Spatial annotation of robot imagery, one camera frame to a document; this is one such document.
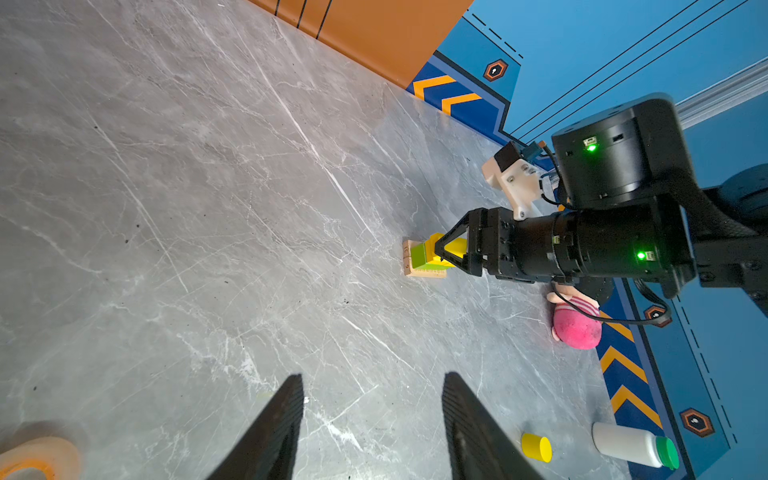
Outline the natural wood block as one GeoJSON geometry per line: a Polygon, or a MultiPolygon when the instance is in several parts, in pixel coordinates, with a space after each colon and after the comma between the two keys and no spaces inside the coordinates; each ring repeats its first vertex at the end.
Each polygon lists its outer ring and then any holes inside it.
{"type": "Polygon", "coordinates": [[[411,253],[411,248],[413,245],[414,245],[414,242],[412,240],[405,240],[402,245],[403,271],[406,277],[413,276],[412,253],[411,253]]]}
{"type": "Polygon", "coordinates": [[[414,269],[410,258],[404,263],[404,274],[406,277],[444,279],[447,277],[446,270],[421,270],[414,269]]]}

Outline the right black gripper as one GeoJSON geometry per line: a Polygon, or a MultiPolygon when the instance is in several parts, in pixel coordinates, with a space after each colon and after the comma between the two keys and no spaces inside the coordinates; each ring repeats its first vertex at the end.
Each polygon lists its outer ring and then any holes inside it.
{"type": "Polygon", "coordinates": [[[654,201],[518,221],[498,207],[467,212],[434,252],[472,276],[576,285],[586,278],[657,283],[667,297],[695,277],[680,209],[654,201]]]}

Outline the yellow cylinder block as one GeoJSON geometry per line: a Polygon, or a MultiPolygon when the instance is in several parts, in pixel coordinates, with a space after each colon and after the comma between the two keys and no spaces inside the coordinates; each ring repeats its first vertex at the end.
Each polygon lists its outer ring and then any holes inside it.
{"type": "Polygon", "coordinates": [[[550,463],[553,458],[553,448],[545,436],[524,433],[521,437],[523,455],[529,459],[550,463]]]}

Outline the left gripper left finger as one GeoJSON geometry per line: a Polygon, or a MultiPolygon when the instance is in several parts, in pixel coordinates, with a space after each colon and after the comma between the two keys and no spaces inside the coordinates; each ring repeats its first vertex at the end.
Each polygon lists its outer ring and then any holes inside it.
{"type": "Polygon", "coordinates": [[[292,479],[304,400],[302,376],[289,375],[208,479],[292,479]]]}

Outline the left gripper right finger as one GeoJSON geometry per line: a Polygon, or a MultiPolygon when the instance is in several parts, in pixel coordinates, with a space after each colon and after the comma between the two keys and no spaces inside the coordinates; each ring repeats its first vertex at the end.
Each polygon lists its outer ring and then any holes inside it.
{"type": "Polygon", "coordinates": [[[541,477],[456,372],[444,377],[442,412],[453,480],[541,477]]]}

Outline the yellow long block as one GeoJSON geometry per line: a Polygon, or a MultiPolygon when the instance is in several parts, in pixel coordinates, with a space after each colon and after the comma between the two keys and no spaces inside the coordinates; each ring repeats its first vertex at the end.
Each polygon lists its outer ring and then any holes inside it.
{"type": "MultiPolygon", "coordinates": [[[[439,255],[435,253],[435,245],[441,238],[441,233],[435,233],[425,242],[427,248],[428,263],[424,265],[424,267],[428,270],[446,270],[454,267],[453,264],[447,260],[443,260],[439,255]]],[[[451,253],[459,258],[462,258],[467,252],[467,244],[468,240],[466,238],[459,237],[447,243],[444,247],[444,250],[447,253],[451,253]]]]}

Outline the green rectangular block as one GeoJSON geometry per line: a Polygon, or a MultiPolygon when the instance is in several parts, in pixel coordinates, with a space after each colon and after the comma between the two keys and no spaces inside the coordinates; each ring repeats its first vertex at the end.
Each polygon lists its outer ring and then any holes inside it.
{"type": "Polygon", "coordinates": [[[413,270],[421,269],[428,263],[427,248],[424,242],[410,244],[411,268],[413,270]]]}

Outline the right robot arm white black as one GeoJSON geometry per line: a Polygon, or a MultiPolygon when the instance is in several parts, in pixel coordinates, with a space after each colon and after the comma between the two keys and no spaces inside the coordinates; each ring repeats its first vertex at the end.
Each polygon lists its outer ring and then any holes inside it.
{"type": "Polygon", "coordinates": [[[524,185],[513,145],[491,159],[513,187],[508,207],[467,212],[438,236],[435,254],[463,272],[549,282],[572,305],[590,279],[630,279],[669,318],[669,299],[691,280],[738,288],[767,306],[767,168],[702,189],[676,108],[663,94],[608,109],[554,134],[543,151],[559,185],[556,211],[533,217],[541,176],[524,185]]]}

